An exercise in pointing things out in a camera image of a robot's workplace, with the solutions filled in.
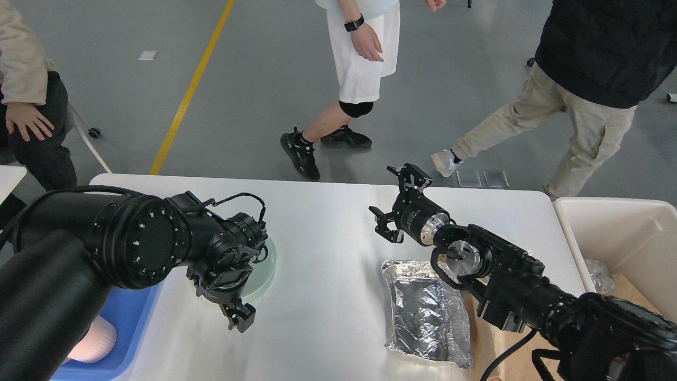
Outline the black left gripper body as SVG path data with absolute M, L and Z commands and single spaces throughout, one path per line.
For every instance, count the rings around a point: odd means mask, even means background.
M 249 276 L 251 265 L 242 268 L 228 268 L 203 273 L 193 272 L 193 283 L 196 296 L 202 296 L 210 302 L 220 305 L 237 305 L 242 303 L 242 292 Z

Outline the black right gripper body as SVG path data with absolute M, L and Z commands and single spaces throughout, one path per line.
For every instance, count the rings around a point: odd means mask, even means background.
M 399 197 L 397 202 L 398 229 L 413 237 L 421 246 L 432 246 L 438 229 L 451 223 L 449 213 L 425 196 L 412 201 Z

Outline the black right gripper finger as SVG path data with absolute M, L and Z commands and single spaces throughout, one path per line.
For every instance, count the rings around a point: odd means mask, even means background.
M 433 183 L 431 176 L 409 162 L 401 167 L 387 166 L 387 171 L 397 177 L 399 196 L 406 201 L 413 201 L 420 197 L 425 188 Z
M 392 230 L 388 227 L 391 222 L 395 221 L 396 212 L 385 214 L 376 206 L 370 206 L 369 210 L 372 212 L 372 214 L 374 214 L 374 219 L 376 222 L 374 231 L 376 234 L 391 243 L 403 243 L 404 231 L 402 229 Z

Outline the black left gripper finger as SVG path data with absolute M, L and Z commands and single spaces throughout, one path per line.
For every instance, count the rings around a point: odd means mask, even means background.
M 220 304 L 220 308 L 228 319 L 228 330 L 237 329 L 240 333 L 251 327 L 257 312 L 254 306 L 242 300 Z

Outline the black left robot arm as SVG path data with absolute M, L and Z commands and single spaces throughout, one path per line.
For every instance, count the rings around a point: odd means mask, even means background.
M 267 252 L 263 221 L 223 219 L 185 192 L 169 198 L 114 186 L 54 190 L 2 232 L 14 255 L 2 265 L 2 380 L 48 380 L 82 340 L 114 288 L 145 289 L 177 266 L 196 294 L 217 304 L 230 330 L 256 313 L 242 292 Z

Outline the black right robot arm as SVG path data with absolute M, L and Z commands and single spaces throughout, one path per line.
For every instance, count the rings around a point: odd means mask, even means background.
M 537 333 L 552 345 L 532 351 L 543 380 L 552 379 L 545 358 L 559 361 L 565 380 L 675 380 L 675 323 L 618 297 L 564 292 L 525 249 L 475 224 L 458 225 L 426 198 L 432 179 L 418 166 L 388 171 L 398 178 L 399 195 L 387 214 L 370 206 L 377 234 L 392 243 L 408 235 L 433 246 L 432 269 L 450 287 L 470 292 L 484 321 L 504 331 L 532 328 L 491 362 L 483 380 Z

